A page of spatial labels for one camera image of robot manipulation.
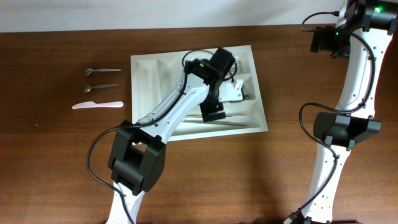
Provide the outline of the large metal spoon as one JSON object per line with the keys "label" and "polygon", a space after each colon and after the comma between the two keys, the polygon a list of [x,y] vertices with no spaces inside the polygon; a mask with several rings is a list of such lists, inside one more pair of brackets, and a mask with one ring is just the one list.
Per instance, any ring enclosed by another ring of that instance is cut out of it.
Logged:
{"label": "large metal spoon", "polygon": [[243,69],[242,62],[237,61],[236,65],[237,65],[238,70],[242,70]]}

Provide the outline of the white plastic knife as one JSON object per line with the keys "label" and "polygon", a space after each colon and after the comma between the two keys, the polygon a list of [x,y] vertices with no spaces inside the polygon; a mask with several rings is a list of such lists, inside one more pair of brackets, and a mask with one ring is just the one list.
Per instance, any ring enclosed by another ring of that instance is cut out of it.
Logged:
{"label": "white plastic knife", "polygon": [[95,103],[94,101],[86,101],[72,106],[73,110],[87,109],[87,108],[122,108],[124,103],[122,101],[112,101],[107,103]]}

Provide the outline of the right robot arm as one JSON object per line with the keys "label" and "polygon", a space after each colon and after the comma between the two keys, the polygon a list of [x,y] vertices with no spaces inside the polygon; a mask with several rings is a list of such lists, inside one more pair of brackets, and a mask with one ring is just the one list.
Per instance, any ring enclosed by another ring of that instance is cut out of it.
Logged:
{"label": "right robot arm", "polygon": [[386,50],[397,30],[395,1],[345,1],[334,26],[316,27],[311,51],[327,50],[332,58],[349,59],[340,100],[322,109],[313,132],[304,133],[317,144],[317,158],[305,203],[285,223],[333,223],[333,201],[346,160],[355,145],[381,129],[374,119],[375,94]]}

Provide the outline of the metal kitchen tongs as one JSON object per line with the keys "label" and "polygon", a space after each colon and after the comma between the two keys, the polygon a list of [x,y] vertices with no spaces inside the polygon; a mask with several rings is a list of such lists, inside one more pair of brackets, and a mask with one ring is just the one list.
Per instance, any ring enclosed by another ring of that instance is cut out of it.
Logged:
{"label": "metal kitchen tongs", "polygon": [[199,114],[189,114],[183,119],[183,123],[214,124],[226,126],[249,126],[250,117],[245,113],[227,114],[225,118],[214,121],[204,121]]}

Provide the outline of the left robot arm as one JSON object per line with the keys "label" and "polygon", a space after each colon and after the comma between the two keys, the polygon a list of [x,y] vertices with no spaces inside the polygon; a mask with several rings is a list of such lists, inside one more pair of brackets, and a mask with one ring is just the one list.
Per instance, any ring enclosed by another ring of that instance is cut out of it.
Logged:
{"label": "left robot arm", "polygon": [[218,48],[210,59],[182,64],[184,75],[163,102],[136,123],[118,126],[108,160],[114,190],[108,223],[136,222],[144,194],[163,173],[169,138],[194,107],[204,122],[226,116],[220,86],[236,65],[233,54]]}

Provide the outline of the small metal teaspoon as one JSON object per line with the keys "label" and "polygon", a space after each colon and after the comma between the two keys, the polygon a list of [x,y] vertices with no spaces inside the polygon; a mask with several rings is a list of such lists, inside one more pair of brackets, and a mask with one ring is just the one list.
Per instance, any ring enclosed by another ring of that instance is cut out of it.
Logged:
{"label": "small metal teaspoon", "polygon": [[101,89],[101,88],[109,88],[109,87],[114,87],[118,86],[118,84],[102,84],[102,85],[85,85],[83,88],[82,92],[83,93],[89,93],[91,90],[94,89]]}
{"label": "small metal teaspoon", "polygon": [[94,72],[120,72],[121,69],[115,69],[115,68],[99,68],[99,69],[92,69],[92,68],[87,68],[85,70],[85,76],[89,76]]}

